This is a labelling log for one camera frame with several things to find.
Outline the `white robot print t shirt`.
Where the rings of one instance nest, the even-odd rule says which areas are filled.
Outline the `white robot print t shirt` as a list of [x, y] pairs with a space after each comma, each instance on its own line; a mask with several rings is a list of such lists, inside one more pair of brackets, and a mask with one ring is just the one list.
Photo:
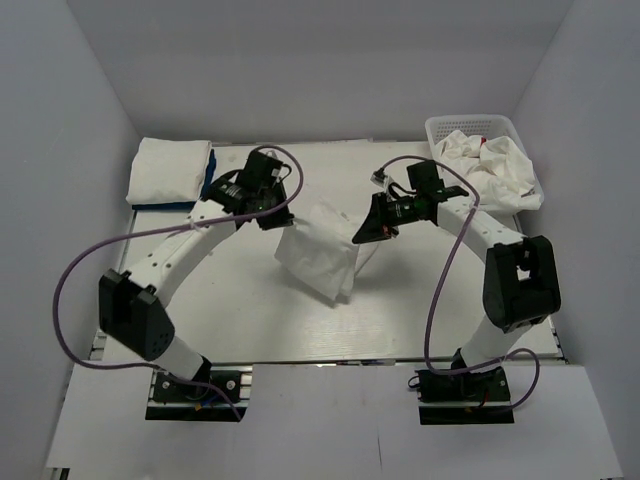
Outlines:
[[325, 299], [348, 299], [357, 275], [379, 248], [377, 242], [352, 242], [361, 220], [320, 197], [307, 215], [284, 229], [274, 257], [293, 277]]

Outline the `white red print t shirt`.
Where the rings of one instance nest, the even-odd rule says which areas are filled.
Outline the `white red print t shirt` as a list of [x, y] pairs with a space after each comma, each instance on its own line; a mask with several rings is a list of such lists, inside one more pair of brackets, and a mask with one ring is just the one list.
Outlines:
[[516, 214], [542, 205], [533, 163], [508, 136], [488, 140], [455, 130], [435, 145], [433, 156], [478, 191], [485, 211]]

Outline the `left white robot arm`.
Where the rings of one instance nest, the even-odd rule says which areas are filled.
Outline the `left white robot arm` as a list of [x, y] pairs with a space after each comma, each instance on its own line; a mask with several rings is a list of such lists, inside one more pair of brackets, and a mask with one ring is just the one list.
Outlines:
[[211, 363], [177, 336], [167, 308], [192, 271], [244, 224], [256, 221], [263, 230], [292, 225], [284, 179], [297, 166], [263, 147], [251, 150], [242, 169], [206, 188], [178, 231], [127, 270], [109, 270], [99, 281], [101, 330], [176, 377], [188, 398], [209, 392]]

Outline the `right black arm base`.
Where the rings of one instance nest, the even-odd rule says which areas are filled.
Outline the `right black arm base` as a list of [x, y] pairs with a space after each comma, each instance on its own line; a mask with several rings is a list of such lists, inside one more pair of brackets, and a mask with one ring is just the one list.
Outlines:
[[502, 367], [456, 376], [416, 370], [407, 386], [417, 393], [420, 424], [423, 426], [514, 423], [511, 392]]

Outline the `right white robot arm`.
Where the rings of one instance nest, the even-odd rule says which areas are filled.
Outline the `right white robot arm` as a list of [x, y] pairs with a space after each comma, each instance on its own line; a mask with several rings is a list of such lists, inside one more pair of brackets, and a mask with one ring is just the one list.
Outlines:
[[457, 251], [469, 248], [484, 263], [483, 317], [471, 338], [454, 354], [448, 369], [434, 367], [426, 354], [419, 372], [421, 397], [427, 402], [488, 401], [501, 364], [518, 354], [517, 341], [561, 306], [554, 251], [544, 236], [527, 237], [509, 229], [480, 208], [481, 196], [460, 178], [448, 186], [440, 178], [443, 163], [407, 156], [409, 189], [403, 189], [380, 167], [372, 182], [381, 192], [352, 238], [356, 245], [395, 238], [400, 227], [430, 222], [454, 236], [427, 314], [430, 334], [437, 304]]

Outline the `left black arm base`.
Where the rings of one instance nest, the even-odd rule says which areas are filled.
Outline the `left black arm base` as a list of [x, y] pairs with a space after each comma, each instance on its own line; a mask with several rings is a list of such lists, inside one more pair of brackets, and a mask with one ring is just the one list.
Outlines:
[[214, 366], [209, 383], [221, 390], [191, 387], [164, 371], [152, 375], [145, 419], [148, 421], [239, 422], [246, 413], [252, 385], [251, 366]]

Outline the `folded white t shirt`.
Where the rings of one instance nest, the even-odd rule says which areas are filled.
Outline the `folded white t shirt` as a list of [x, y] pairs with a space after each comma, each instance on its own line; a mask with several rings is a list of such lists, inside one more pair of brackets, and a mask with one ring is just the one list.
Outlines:
[[206, 140], [144, 137], [132, 161], [126, 201], [139, 206], [197, 200], [211, 152], [211, 143]]

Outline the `white plastic basket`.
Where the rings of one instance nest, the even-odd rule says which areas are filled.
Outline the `white plastic basket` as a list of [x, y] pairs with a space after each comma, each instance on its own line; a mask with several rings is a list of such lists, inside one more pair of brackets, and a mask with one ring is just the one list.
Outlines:
[[[517, 144], [517, 146], [523, 151], [523, 153], [527, 155], [526, 150], [519, 138], [519, 135], [517, 134], [516, 129], [509, 118], [502, 115], [473, 114], [437, 116], [431, 117], [426, 120], [425, 131], [427, 134], [427, 139], [432, 156], [435, 152], [435, 145], [455, 130], [460, 130], [467, 136], [480, 135], [488, 140], [500, 136], [508, 136]], [[441, 163], [439, 159], [435, 158], [434, 156], [433, 159]], [[450, 168], [448, 165], [446, 166], [447, 168], [443, 171], [446, 184], [458, 185], [461, 179], [464, 179], [467, 183], [469, 183], [464, 177], [459, 176], [455, 170]], [[535, 179], [536, 184], [534, 191], [542, 196], [543, 203], [544, 194], [542, 192], [536, 174]]]

